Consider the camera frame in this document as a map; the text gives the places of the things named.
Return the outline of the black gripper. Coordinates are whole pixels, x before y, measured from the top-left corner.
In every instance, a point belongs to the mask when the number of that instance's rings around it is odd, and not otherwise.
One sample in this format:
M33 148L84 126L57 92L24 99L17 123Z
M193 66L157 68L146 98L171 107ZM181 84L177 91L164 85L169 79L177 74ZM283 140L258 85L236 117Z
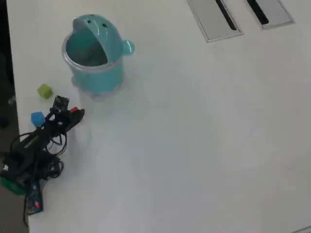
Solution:
M70 109L69 112L49 113L46 116L46 127L51 134L66 134L80 123L85 115L85 109Z

